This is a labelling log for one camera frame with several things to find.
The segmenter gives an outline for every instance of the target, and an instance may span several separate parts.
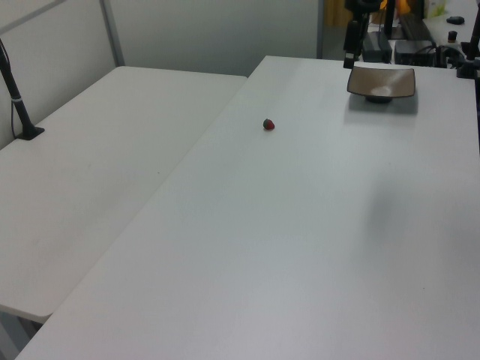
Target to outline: black device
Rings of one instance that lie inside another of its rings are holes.
[[[419,16],[406,13],[399,17],[399,21],[407,40],[433,40],[430,30]]]
[[[456,31],[449,31],[448,32],[448,42],[449,43],[454,43],[457,41],[457,35],[458,33]]]
[[[30,121],[29,114],[23,103],[22,96],[17,88],[15,83],[14,75],[12,74],[10,59],[8,58],[7,50],[3,46],[2,40],[0,39],[0,71],[5,84],[7,85],[8,92],[10,92],[11,101],[15,106],[16,112],[22,122],[23,132],[18,135],[17,139],[22,140],[32,140],[45,130],[41,127],[35,127]]]
[[[352,11],[353,18],[346,27],[345,59],[343,67],[352,69],[353,64],[362,53],[362,44],[368,30],[370,14],[378,11],[382,0],[345,0],[345,8]]]
[[[432,66],[435,47],[428,40],[398,40],[395,44],[395,64]]]
[[[453,25],[462,25],[465,23],[465,19],[462,16],[450,16],[447,19],[447,23]]]
[[[477,17],[473,26],[472,38],[466,58],[460,61],[460,67],[457,69],[457,77],[461,79],[476,79],[477,71],[480,69],[479,61],[475,60],[480,42],[480,0],[477,0]]]
[[[417,38],[414,39],[414,38],[408,37],[408,35],[406,36],[404,31],[404,25],[402,24],[402,17],[406,15],[412,19],[412,20],[409,20],[409,19],[406,20],[407,22],[416,21],[417,24],[419,24],[419,22],[421,22],[425,18],[425,0],[409,1],[410,13],[400,16],[400,26],[398,26],[397,28],[393,27],[393,19],[395,14],[395,2],[396,2],[395,0],[389,0],[386,6],[385,33],[387,35],[387,38],[393,39],[393,40],[401,40],[401,39],[405,39],[406,37],[408,40],[428,40],[428,39],[417,39]]]
[[[385,62],[392,60],[392,47],[383,31],[367,33],[361,47],[364,62]]]

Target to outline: orange object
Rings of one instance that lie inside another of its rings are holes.
[[[397,12],[398,15],[408,14],[411,11],[410,5],[407,0],[397,0]]]

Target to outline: white wall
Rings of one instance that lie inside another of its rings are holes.
[[[319,0],[105,1],[129,66],[249,76],[266,55],[317,56]]]
[[[67,0],[0,37],[34,124],[115,67],[99,0]],[[12,141],[10,106],[0,77],[0,149]]]

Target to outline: black cable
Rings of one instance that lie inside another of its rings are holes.
[[[11,127],[12,127],[13,138],[16,139],[17,135],[15,135],[15,130],[14,130],[14,102],[12,101],[11,103],[12,103],[12,106],[11,106],[12,116],[11,116],[10,124],[11,124]]]
[[[5,49],[2,39],[0,39],[0,49],[5,54],[5,58],[7,59],[7,63],[8,63],[8,70],[11,71],[10,58],[8,57],[8,52],[7,52],[7,49]]]
[[[410,63],[408,64],[409,66],[412,66],[413,62],[415,61],[415,56],[417,56],[419,53],[421,53],[422,51],[425,51],[425,50],[428,50],[427,54],[431,51],[435,49],[435,46],[433,45],[428,45],[426,47],[422,47],[419,51],[417,51],[416,53],[414,53],[412,55],[412,60],[410,60]]]
[[[386,7],[387,7],[387,5],[385,5],[384,7],[381,7],[379,11],[385,10]],[[385,14],[386,14],[386,11],[383,11],[380,14],[380,19],[379,19],[379,22],[378,22],[378,32],[380,32],[382,30],[381,26],[382,26],[383,17],[385,16]]]

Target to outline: black stand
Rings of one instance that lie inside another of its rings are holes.
[[[477,18],[475,20],[475,26],[473,27],[472,40],[470,40],[470,46],[468,55],[465,60],[460,61],[460,67],[457,69],[457,77],[461,79],[476,79],[477,70],[480,69],[480,64],[475,61],[477,49],[480,42],[480,4],[478,5]]]
[[[343,67],[353,69],[353,65],[362,54],[363,39],[368,31],[370,13],[378,11],[382,0],[345,0],[345,8],[352,11],[353,19],[346,27],[345,59]]]
[[[22,96],[17,88],[17,84],[15,83],[14,75],[12,74],[10,62],[8,60],[7,53],[5,48],[3,47],[3,43],[0,40],[0,71],[3,79],[5,80],[5,84],[7,85],[8,92],[10,92],[11,99],[13,101],[13,105],[15,105],[16,112],[22,122],[23,132],[17,136],[18,139],[22,140],[32,140],[45,130],[41,127],[35,127],[32,122],[30,121],[29,114],[27,113],[27,109],[25,108],[25,104],[23,103]]]

